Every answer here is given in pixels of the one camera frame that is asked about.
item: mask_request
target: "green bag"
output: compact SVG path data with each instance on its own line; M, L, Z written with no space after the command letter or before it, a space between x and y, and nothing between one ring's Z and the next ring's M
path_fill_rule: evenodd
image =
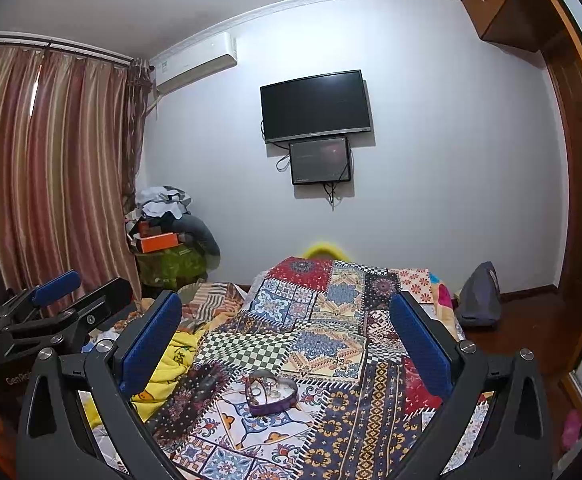
M138 253L136 260L140 282L176 291L207 272L204 256L183 244L162 251Z

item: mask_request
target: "orange box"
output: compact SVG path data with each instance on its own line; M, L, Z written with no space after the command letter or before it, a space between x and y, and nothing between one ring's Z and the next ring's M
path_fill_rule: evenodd
M178 235L175 233L165 233L163 235L149 236L138 240L138 250L141 253L153 253L180 244Z

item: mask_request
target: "gray backpack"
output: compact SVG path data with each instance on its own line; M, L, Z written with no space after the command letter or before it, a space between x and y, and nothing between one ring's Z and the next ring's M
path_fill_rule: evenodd
M500 320L500 285L491 262L480 264L466 280L455 315L465 327L495 326Z

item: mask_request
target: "pink object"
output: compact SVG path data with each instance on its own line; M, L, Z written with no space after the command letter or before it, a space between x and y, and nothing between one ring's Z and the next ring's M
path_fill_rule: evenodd
M575 445L580 438L581 430L582 419L578 410L570 410L564 423L564 431L562 431L562 449L564 451L568 451Z
M447 306L449 308L453 308L453 301L451 301L451 294L449 294L449 290L446 288L446 285L444 283L440 283L440 286L438 288L438 300L437 303L439 303L442 306Z

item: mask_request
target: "small monitor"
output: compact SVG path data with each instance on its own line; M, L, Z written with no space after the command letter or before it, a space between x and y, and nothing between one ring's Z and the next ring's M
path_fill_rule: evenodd
M291 142L289 156L294 186L351 180L351 154L346 137Z
M371 131L359 70L263 86L260 98L265 142Z

